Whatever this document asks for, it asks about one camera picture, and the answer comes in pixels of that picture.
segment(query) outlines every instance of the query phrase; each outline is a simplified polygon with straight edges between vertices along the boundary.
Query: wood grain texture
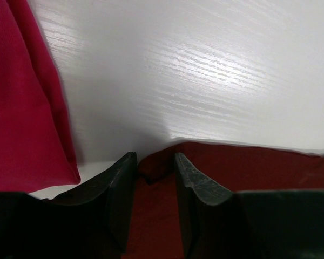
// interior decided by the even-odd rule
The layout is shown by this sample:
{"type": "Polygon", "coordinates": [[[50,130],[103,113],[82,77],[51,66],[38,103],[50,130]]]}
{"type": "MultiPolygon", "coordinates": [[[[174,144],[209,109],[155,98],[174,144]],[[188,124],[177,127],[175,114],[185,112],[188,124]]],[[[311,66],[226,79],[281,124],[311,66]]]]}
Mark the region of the wood grain texture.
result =
{"type": "Polygon", "coordinates": [[[324,152],[324,0],[32,0],[80,163],[179,139],[324,152]]]}

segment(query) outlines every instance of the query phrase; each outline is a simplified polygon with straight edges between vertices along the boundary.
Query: dark red fabric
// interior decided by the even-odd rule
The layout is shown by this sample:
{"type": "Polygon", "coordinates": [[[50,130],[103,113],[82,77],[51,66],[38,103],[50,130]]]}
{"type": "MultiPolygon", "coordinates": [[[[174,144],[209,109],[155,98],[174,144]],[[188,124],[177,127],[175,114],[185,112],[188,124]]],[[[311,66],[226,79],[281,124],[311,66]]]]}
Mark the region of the dark red fabric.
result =
{"type": "Polygon", "coordinates": [[[324,188],[324,157],[262,147],[185,142],[146,157],[138,172],[155,182],[173,172],[179,152],[233,191],[324,188]]]}
{"type": "Polygon", "coordinates": [[[122,259],[142,258],[184,258],[174,175],[153,185],[142,178],[137,183],[129,243],[122,259]]]}
{"type": "Polygon", "coordinates": [[[143,159],[134,198],[127,255],[123,258],[183,258],[174,154],[184,153],[215,181],[233,191],[324,188],[324,158],[261,147],[186,142],[143,159]]]}
{"type": "Polygon", "coordinates": [[[26,0],[0,0],[0,191],[80,182],[56,68],[26,0]]]}

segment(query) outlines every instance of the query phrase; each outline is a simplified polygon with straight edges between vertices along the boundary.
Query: black plastic piece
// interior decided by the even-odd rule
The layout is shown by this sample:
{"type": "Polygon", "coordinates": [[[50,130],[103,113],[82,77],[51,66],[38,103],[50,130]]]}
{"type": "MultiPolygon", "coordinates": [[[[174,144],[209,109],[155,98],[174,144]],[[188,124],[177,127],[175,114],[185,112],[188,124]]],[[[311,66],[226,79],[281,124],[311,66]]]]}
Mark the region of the black plastic piece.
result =
{"type": "Polygon", "coordinates": [[[137,156],[130,152],[53,200],[0,193],[0,259],[121,258],[136,172],[137,156]]]}
{"type": "Polygon", "coordinates": [[[175,162],[185,259],[324,258],[324,190],[234,193],[175,162]]]}

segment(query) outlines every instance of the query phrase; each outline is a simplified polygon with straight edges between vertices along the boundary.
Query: maroon cloth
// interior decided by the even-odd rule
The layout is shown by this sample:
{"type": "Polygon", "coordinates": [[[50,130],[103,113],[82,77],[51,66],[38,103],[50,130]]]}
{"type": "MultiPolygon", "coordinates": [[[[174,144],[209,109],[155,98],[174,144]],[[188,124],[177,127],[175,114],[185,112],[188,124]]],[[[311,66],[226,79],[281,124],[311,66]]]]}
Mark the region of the maroon cloth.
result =
{"type": "Polygon", "coordinates": [[[173,173],[179,152],[232,191],[324,188],[324,157],[262,147],[185,142],[149,155],[138,172],[156,182],[173,173]]]}
{"type": "Polygon", "coordinates": [[[184,153],[215,181],[233,191],[324,188],[324,158],[261,147],[186,142],[143,159],[134,198],[125,259],[183,258],[174,154],[184,153]]]}
{"type": "Polygon", "coordinates": [[[26,0],[0,0],[0,191],[80,182],[57,70],[26,0]]]}

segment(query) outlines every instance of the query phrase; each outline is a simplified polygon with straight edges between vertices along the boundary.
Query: magenta fabric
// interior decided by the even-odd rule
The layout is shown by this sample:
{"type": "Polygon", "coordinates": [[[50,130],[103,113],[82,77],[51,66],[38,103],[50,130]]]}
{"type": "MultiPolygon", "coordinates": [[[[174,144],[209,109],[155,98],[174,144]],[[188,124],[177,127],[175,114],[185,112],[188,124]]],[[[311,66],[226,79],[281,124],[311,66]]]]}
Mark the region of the magenta fabric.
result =
{"type": "Polygon", "coordinates": [[[57,70],[26,0],[0,0],[0,191],[80,182],[57,70]]]}

